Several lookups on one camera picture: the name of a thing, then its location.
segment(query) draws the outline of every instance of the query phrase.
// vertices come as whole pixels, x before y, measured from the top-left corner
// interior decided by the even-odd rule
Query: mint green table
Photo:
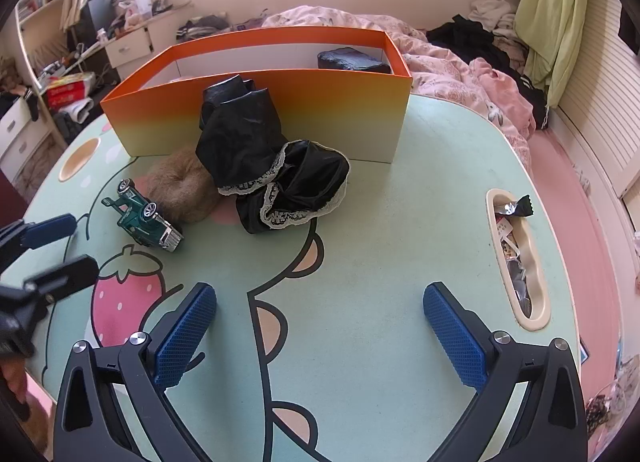
[[[62,165],[92,137],[94,155],[60,182]],[[78,231],[24,255],[3,281],[82,253],[102,266],[95,287],[58,303],[37,329],[30,369],[52,395],[73,343],[106,346],[148,331],[196,282],[215,288],[218,312],[196,351],[201,362],[167,395],[214,461],[427,460],[474,395],[424,318],[422,293],[434,281],[489,329],[545,345],[564,337],[578,357],[570,287],[540,201],[501,134],[463,107],[411,96],[393,164],[354,162],[346,199],[317,222],[249,235],[225,200],[185,227],[175,253],[135,245],[100,204],[122,178],[144,188],[155,160],[129,157],[103,116],[28,210],[28,221],[70,212]],[[494,187],[531,195],[536,210],[529,220],[552,306],[537,332],[517,324],[498,271],[485,203]],[[118,390],[143,454],[156,460]],[[504,442],[523,391],[486,457]]]

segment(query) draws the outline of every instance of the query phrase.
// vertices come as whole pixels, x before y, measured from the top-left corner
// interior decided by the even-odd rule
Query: green curtain
[[[587,0],[521,0],[515,31],[530,47],[525,74],[556,107],[580,51]]]

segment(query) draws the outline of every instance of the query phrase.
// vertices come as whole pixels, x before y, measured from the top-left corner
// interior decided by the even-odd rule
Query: strawberry illustration
[[[165,293],[161,262],[126,245],[101,268],[92,296],[92,325],[100,346],[122,345],[156,306],[181,285]]]

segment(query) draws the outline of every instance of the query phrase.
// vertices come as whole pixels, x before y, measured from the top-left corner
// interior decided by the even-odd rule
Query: green toy car
[[[182,234],[158,213],[155,202],[146,200],[136,190],[131,179],[124,179],[118,185],[118,200],[109,197],[102,199],[104,206],[114,208],[120,213],[118,226],[123,228],[141,246],[160,246],[167,251],[175,248],[183,239]]]

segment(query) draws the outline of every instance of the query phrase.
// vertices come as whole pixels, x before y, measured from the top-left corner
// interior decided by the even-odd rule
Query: drawer
[[[29,121],[31,121],[31,113],[27,102],[19,98],[9,112],[0,119],[0,157]]]
[[[144,29],[133,31],[106,46],[111,67],[116,68],[143,56],[151,54],[151,41]]]
[[[13,182],[20,169],[27,162],[33,151],[49,133],[42,118],[30,122],[11,143],[0,159],[0,170],[9,181]]]

